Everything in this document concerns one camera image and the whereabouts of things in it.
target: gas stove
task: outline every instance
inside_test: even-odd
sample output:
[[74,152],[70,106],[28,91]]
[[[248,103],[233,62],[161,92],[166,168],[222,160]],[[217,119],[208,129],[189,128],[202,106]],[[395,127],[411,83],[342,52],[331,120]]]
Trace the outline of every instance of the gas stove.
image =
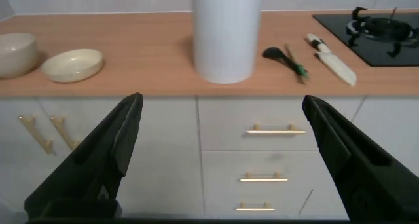
[[313,17],[371,67],[419,66],[419,12]]

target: black stovetop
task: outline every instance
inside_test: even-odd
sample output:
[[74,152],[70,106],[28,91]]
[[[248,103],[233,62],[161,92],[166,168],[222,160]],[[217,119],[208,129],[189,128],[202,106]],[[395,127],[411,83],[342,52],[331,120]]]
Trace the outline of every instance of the black stovetop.
[[[367,16],[388,18],[390,13]],[[351,35],[347,34],[346,26],[352,20],[351,14],[315,14],[313,17],[372,67],[419,66],[419,47],[403,46],[396,57],[391,57],[388,52],[394,50],[394,43],[372,40],[365,36],[355,40],[357,46],[349,47]],[[416,28],[419,27],[419,12],[396,14],[394,20],[406,22]]]

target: ceramic bowl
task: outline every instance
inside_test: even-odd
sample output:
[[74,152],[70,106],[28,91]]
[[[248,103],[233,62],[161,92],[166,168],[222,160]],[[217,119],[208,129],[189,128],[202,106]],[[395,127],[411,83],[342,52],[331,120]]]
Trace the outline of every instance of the ceramic bowl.
[[35,36],[28,33],[0,35],[0,78],[22,76],[36,65],[38,57]]
[[103,63],[103,54],[98,50],[72,50],[47,60],[41,71],[54,82],[74,83],[98,73]]

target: white cabinet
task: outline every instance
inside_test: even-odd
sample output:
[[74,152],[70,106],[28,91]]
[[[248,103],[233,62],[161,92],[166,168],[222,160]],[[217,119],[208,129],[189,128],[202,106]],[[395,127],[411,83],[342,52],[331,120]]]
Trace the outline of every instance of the white cabinet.
[[204,213],[194,98],[147,98],[118,201],[126,214]]
[[[64,118],[63,133],[72,142],[81,142],[122,100],[122,97],[41,97],[37,101],[50,117]],[[65,140],[61,147],[66,155],[71,149]]]
[[354,124],[419,176],[419,98],[369,96]]
[[[24,200],[64,160],[61,138],[45,112],[33,98],[0,99],[0,192],[13,210],[24,211]],[[52,153],[41,145],[19,121],[34,117],[33,129],[52,140]]]
[[[82,141],[122,98],[39,98]],[[204,213],[196,101],[145,98],[139,134],[117,200],[124,215]]]
[[[362,97],[322,97],[352,119]],[[302,111],[303,97],[199,97],[199,119],[204,151],[317,150],[314,133]],[[292,123],[301,135],[246,134],[261,129],[287,130]]]
[[[342,217],[346,214],[336,188],[329,185],[333,181],[317,151],[206,151],[202,153],[202,164],[206,213],[209,215],[295,219],[304,210],[308,199],[322,204],[322,210],[316,211],[322,211],[324,216]],[[241,180],[243,178],[256,180],[246,182]],[[258,178],[282,180],[267,182],[258,181]],[[324,197],[313,198],[312,193]],[[258,207],[267,202],[274,210],[238,212],[236,208],[242,202],[247,207]]]

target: white cylindrical container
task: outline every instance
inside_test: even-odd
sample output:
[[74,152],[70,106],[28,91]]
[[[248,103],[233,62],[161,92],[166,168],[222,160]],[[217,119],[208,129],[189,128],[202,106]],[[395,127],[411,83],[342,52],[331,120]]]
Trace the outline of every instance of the white cylindrical container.
[[255,65],[261,0],[193,0],[194,63],[207,81],[240,82]]

